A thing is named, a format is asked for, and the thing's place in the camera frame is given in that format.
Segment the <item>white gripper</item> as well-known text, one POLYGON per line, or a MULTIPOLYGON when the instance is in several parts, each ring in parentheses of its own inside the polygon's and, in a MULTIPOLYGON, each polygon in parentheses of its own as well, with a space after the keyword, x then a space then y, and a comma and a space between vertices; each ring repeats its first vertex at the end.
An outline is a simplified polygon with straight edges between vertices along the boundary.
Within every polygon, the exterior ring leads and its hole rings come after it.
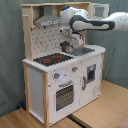
POLYGON ((60 29, 60 37, 62 39, 62 42, 69 42, 73 46, 73 49, 83 44, 82 36, 78 32, 73 32, 69 28, 62 27, 60 29))

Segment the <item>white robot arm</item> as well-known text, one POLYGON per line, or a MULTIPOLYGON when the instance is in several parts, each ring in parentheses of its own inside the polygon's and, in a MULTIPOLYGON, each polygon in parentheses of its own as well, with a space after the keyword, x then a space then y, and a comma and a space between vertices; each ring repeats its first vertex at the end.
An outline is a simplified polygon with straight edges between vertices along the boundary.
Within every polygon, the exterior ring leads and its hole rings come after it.
POLYGON ((63 24, 60 29, 63 42, 60 46, 65 52, 70 52, 83 43, 81 31, 128 31, 128 13, 126 12, 115 12, 105 19, 89 19, 86 10, 66 6, 60 11, 60 18, 63 24))

